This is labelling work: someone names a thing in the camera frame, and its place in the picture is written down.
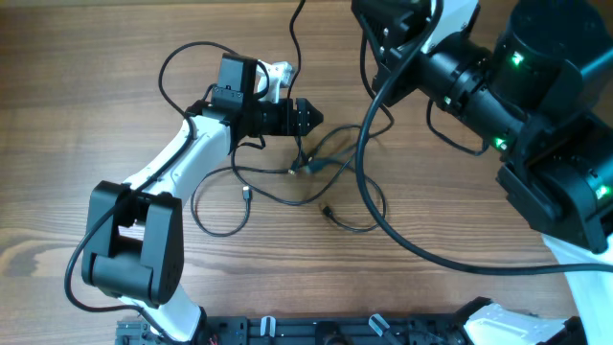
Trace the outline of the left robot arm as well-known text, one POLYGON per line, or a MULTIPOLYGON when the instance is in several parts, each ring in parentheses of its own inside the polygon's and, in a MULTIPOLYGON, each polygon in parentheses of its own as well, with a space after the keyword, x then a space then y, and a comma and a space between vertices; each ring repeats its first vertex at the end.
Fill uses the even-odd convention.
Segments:
POLYGON ((143 169, 122 183, 100 182, 75 256, 81 279, 119 310, 134 310, 155 340, 215 342, 206 312, 180 285, 184 267, 183 208, 205 176, 239 144, 263 136, 303 137, 323 121, 308 100, 281 92, 295 66, 224 54, 205 96, 179 111, 183 125, 143 169))

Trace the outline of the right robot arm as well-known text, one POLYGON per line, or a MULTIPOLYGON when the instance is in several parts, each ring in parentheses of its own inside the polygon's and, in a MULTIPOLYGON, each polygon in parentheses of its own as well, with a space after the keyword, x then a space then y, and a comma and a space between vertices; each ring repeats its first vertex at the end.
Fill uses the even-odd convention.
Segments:
POLYGON ((493 50, 472 42, 475 1, 355 1, 352 13, 377 72, 363 124, 414 91, 497 150, 497 182, 539 232, 553 265, 487 267, 454 262, 396 234, 436 265, 489 276, 562 273, 579 319, 557 321, 550 341, 612 340, 612 129, 593 107, 612 76, 612 38, 586 1, 520 1, 493 50))

